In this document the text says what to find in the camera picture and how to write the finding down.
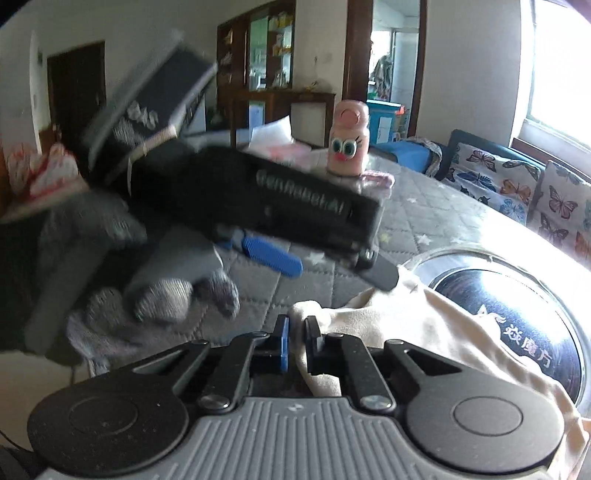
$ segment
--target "wooden door frame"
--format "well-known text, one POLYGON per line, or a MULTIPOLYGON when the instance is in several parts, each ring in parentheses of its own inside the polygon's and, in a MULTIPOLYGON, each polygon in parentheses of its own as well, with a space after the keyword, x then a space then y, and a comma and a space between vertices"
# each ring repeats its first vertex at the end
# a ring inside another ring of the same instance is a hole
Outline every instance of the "wooden door frame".
POLYGON ((105 41, 104 40, 98 41, 98 42, 93 42, 93 43, 86 43, 84 45, 78 45, 78 46, 75 46, 75 47, 70 48, 68 50, 61 51, 61 52, 53 54, 53 55, 49 55, 47 57, 47 92, 49 95, 49 116, 50 116, 52 125, 56 124, 56 106, 55 106, 55 100, 54 100, 54 96, 53 96, 53 78, 51 77, 52 60, 54 60, 56 57, 59 57, 60 55, 64 55, 66 53, 71 53, 75 50, 79 50, 80 48, 93 47, 93 46, 100 47, 100 70, 101 70, 101 76, 102 76, 102 82, 100 83, 100 89, 101 89, 101 94, 103 95, 103 100, 106 100, 107 93, 106 93, 106 79, 105 79, 105 41))
MULTIPOLYGON (((418 112, 421 105, 425 46, 427 44, 427 0, 420 0, 418 26, 417 73, 414 79, 413 104, 408 121, 408 136, 417 133, 418 112)), ((369 57, 374 18, 374 0, 348 0, 345 40, 345 68, 343 72, 343 100, 367 100, 369 57)))

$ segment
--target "cartoon eyes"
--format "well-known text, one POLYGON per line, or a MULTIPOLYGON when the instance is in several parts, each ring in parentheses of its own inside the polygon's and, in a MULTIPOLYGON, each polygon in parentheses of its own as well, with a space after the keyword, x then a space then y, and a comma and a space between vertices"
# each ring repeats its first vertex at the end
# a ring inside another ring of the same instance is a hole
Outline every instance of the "cartoon eyes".
POLYGON ((339 153, 341 148, 343 148, 343 141, 340 138, 334 138, 331 148, 333 152, 339 153))
POLYGON ((357 153, 357 139, 349 138, 343 141, 340 138, 334 138, 330 148, 334 153, 342 153, 346 157, 352 158, 357 153))
POLYGON ((348 157, 354 157, 357 153, 357 142, 355 140, 345 140, 343 142, 343 153, 348 157))

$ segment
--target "white paper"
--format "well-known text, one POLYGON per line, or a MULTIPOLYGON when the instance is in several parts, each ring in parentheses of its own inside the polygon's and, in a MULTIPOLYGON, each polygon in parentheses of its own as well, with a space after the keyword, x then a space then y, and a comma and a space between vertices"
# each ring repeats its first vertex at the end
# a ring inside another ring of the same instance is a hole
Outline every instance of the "white paper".
POLYGON ((390 129, 392 128, 392 118, 383 116, 379 119, 378 139, 376 143, 386 143, 390 139, 390 129))

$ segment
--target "blue storage box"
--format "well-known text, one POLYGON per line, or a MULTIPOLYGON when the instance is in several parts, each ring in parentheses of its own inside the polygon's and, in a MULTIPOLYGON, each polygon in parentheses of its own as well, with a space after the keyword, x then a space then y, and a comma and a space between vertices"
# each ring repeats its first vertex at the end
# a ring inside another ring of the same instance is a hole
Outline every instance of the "blue storage box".
POLYGON ((390 142, 394 139, 396 112, 400 103, 367 100, 369 107, 369 145, 390 142))

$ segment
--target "beige fabric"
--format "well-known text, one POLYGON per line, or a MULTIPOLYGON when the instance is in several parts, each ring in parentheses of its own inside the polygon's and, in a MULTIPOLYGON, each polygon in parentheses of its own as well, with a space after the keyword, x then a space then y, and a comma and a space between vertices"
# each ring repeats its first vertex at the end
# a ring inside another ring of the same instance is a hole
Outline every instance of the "beige fabric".
POLYGON ((306 373, 301 343, 303 320, 315 315, 323 333, 342 332, 360 337, 366 346, 383 347, 388 339, 401 339, 509 382, 537 390, 555 402, 564 416, 565 433, 550 466, 556 480, 577 478, 589 445, 591 420, 581 418, 562 385, 545 376, 531 359, 517 356, 501 342, 495 314, 473 316, 447 298, 425 287, 419 279, 398 267, 400 282, 389 293, 368 290, 342 309, 323 309, 315 301, 295 304, 290 320, 298 367, 317 396, 340 395, 335 377, 306 373))

